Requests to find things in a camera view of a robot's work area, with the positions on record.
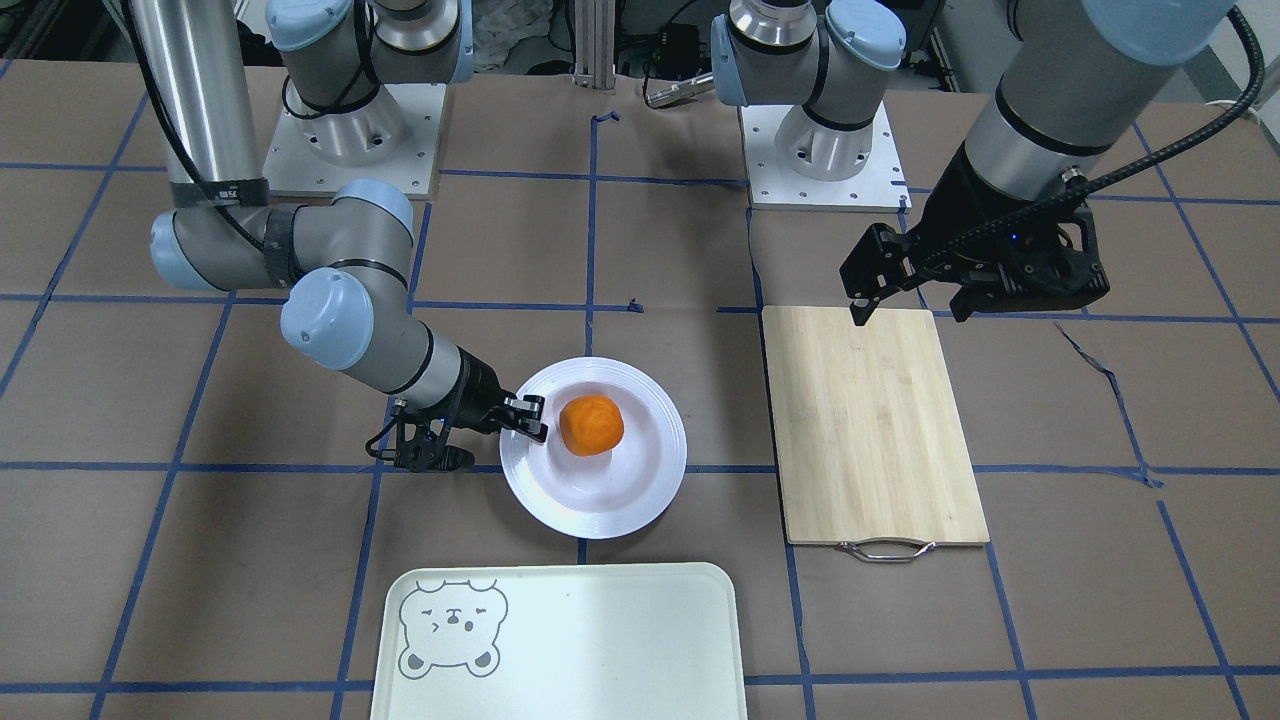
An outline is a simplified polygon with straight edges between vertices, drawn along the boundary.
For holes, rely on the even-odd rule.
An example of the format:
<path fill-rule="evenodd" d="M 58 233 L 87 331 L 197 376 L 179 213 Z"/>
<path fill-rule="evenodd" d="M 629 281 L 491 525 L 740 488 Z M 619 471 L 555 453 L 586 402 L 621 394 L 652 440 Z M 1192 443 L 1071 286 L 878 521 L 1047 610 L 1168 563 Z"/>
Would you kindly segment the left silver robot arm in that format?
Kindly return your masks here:
<path fill-rule="evenodd" d="M 1020 47 L 934 184 L 916 225 L 872 225 L 840 268 L 864 325 L 887 297 L 937 281 L 957 286 L 957 322 L 975 313 L 1062 311 L 1110 283 L 1087 197 L 1204 142 L 1257 99 L 1266 61 L 1230 1 L 1010 1 Z M 1188 136 L 1105 176 L 1088 173 L 1172 73 L 1229 20 L 1248 56 L 1240 97 Z M 823 147 L 865 147 L 902 22 L 876 1 L 732 1 L 710 28 L 719 100 L 790 105 L 791 165 L 817 178 Z"/>

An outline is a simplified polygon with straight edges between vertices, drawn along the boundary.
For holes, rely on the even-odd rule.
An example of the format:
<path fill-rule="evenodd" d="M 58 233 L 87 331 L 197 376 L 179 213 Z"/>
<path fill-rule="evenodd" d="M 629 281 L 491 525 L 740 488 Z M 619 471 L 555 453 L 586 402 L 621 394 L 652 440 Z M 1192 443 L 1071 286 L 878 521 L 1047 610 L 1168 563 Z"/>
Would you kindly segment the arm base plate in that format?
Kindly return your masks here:
<path fill-rule="evenodd" d="M 445 85 L 383 85 L 366 106 L 303 120 L 283 110 L 262 173 L 275 199 L 325 197 L 360 178 L 429 200 L 445 110 Z"/>
<path fill-rule="evenodd" d="M 897 213 L 911 206 L 884 105 L 860 129 L 817 124 L 800 106 L 739 110 L 751 206 Z"/>

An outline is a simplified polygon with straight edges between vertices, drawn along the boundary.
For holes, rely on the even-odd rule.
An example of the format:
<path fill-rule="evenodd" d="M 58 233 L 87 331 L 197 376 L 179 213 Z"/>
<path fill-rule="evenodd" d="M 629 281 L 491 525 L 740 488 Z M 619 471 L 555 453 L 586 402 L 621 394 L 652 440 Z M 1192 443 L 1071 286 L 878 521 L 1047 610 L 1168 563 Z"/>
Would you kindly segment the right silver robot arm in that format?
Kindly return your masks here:
<path fill-rule="evenodd" d="M 397 400 L 390 425 L 413 428 L 416 445 L 444 445 L 454 428 L 544 441 L 541 397 L 504 389 L 411 314 L 413 214 L 398 188 L 356 178 L 324 206 L 270 200 L 230 4 L 123 1 L 120 13 L 169 147 L 174 208 L 150 245 L 159 274 L 184 290 L 284 290 L 285 342 Z M 466 1 L 271 1 L 268 14 L 291 73 L 283 96 L 326 156 L 346 120 L 369 149 L 399 142 L 381 70 L 419 82 L 470 73 Z"/>

